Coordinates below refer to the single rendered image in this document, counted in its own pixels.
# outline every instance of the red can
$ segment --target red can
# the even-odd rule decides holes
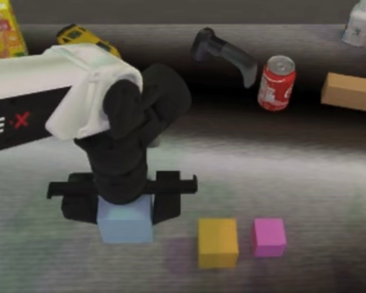
[[[296,78],[294,61],[286,56],[271,57],[264,66],[258,96],[259,104],[269,111],[287,107]]]

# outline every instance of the cube front face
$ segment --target cube front face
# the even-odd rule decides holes
[[[199,268],[235,267],[238,255],[236,219],[198,220]]]
[[[282,256],[287,245],[283,220],[280,218],[255,219],[252,242],[255,257]]]
[[[152,196],[116,205],[99,197],[97,223],[107,244],[147,243],[153,241]]]

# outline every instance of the pink cube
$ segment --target pink cube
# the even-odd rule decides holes
[[[257,258],[277,258],[286,249],[283,219],[257,218],[252,229],[253,254]]]

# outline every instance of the bottle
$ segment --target bottle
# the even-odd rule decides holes
[[[366,0],[360,0],[351,11],[342,41],[356,47],[366,42]]]

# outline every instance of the blue cube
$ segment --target blue cube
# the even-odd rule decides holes
[[[104,243],[144,243],[153,241],[153,196],[116,205],[99,197],[97,223]]]

